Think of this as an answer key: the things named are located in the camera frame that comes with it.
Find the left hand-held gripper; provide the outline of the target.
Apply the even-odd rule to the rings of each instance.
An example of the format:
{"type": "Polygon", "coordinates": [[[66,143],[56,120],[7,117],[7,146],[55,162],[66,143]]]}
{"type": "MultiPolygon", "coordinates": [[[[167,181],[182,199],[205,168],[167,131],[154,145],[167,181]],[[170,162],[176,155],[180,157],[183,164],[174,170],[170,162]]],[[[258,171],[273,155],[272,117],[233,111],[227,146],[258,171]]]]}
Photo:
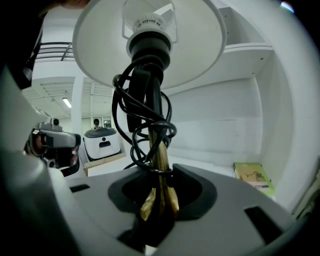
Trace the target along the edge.
{"type": "Polygon", "coordinates": [[[40,158],[50,168],[69,168],[77,164],[81,136],[63,131],[57,118],[35,125],[32,134],[41,135],[44,154],[40,158]]]}

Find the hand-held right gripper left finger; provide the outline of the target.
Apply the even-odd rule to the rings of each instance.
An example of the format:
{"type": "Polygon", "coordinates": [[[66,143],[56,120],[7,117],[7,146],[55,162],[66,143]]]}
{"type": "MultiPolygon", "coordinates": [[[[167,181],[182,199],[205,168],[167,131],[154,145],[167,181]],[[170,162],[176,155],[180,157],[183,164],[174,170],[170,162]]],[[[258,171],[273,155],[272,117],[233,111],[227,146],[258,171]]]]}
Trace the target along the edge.
{"type": "Polygon", "coordinates": [[[82,256],[145,256],[118,240],[132,229],[135,214],[121,212],[108,196],[110,185],[134,171],[65,178],[55,168],[48,170],[62,215],[82,256]]]}

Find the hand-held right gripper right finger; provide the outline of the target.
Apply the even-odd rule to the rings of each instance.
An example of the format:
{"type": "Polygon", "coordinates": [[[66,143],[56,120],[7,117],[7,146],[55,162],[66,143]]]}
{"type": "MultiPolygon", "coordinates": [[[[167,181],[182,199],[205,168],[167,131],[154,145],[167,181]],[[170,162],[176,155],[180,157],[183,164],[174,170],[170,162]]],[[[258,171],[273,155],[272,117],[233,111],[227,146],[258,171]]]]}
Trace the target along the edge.
{"type": "Polygon", "coordinates": [[[294,237],[295,219],[253,186],[198,167],[174,168],[209,182],[203,191],[213,203],[200,218],[177,221],[156,256],[272,256],[294,237]]]}

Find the person's left hand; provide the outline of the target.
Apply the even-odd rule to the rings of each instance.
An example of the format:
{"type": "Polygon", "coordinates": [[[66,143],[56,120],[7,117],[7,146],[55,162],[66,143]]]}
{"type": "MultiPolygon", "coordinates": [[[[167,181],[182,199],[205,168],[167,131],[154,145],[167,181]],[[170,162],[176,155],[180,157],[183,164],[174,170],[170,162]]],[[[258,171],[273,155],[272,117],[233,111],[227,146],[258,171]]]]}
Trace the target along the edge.
{"type": "Polygon", "coordinates": [[[44,154],[45,149],[42,143],[41,135],[32,134],[28,142],[28,151],[30,154],[40,157],[44,154]]]}

